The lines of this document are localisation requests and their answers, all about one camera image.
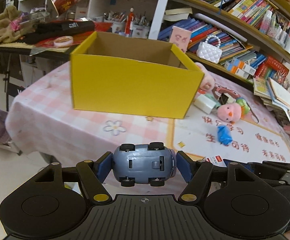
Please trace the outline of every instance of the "white handbag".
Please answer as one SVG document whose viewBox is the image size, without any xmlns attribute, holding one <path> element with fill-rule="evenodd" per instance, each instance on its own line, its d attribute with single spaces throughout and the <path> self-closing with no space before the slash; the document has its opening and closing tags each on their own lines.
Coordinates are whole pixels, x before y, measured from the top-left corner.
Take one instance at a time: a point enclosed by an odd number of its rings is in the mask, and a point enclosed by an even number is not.
<svg viewBox="0 0 290 240">
<path fill-rule="evenodd" d="M 210 38 L 217 38 L 218 45 L 213 46 L 211 44 L 208 44 L 208 40 Z M 220 61 L 222 50 L 220 49 L 221 40 L 219 37 L 215 35 L 207 36 L 205 42 L 201 42 L 198 46 L 198 49 L 196 51 L 196 55 L 202 59 L 208 60 L 213 63 L 218 63 Z"/>
</svg>

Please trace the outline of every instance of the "open box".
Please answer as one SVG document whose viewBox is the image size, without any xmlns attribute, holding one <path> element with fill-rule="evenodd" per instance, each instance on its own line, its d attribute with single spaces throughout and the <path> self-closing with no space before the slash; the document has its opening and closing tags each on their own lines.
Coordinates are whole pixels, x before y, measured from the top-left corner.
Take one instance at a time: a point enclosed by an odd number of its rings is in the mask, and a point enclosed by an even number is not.
<svg viewBox="0 0 290 240">
<path fill-rule="evenodd" d="M 184 118 L 203 76 L 164 41 L 94 32 L 71 53 L 74 109 Z"/>
</svg>

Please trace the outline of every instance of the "blue wrapper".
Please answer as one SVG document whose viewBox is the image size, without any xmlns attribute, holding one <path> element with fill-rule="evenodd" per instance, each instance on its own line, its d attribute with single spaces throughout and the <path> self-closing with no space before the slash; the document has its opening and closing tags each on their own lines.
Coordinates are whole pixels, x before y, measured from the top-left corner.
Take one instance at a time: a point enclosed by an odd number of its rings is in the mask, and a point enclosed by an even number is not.
<svg viewBox="0 0 290 240">
<path fill-rule="evenodd" d="M 233 141 L 230 130 L 226 125 L 219 125 L 217 127 L 217 139 L 224 145 L 229 145 Z"/>
</svg>

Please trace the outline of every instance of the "blue toy car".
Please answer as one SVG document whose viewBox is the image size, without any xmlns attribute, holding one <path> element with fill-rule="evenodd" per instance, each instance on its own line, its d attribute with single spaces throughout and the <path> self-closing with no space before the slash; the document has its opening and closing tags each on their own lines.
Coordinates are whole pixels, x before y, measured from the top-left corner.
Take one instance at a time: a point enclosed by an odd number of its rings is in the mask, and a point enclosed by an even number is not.
<svg viewBox="0 0 290 240">
<path fill-rule="evenodd" d="M 176 174 L 176 155 L 162 142 L 122 144 L 113 155 L 113 173 L 123 187 L 136 184 L 164 186 Z"/>
</svg>

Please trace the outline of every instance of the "ribbed black surface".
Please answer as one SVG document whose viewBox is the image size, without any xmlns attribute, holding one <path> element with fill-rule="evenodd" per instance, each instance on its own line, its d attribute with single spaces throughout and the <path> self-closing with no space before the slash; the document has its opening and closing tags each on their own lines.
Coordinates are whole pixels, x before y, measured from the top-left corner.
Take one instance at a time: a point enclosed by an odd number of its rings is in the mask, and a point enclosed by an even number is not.
<svg viewBox="0 0 290 240">
<path fill-rule="evenodd" d="M 9 236 L 6 240 L 16 240 Z M 194 206 L 171 195 L 118 195 L 106 206 L 94 207 L 70 233 L 53 240 L 234 240 L 211 227 Z M 284 240 L 278 235 L 272 240 Z"/>
</svg>

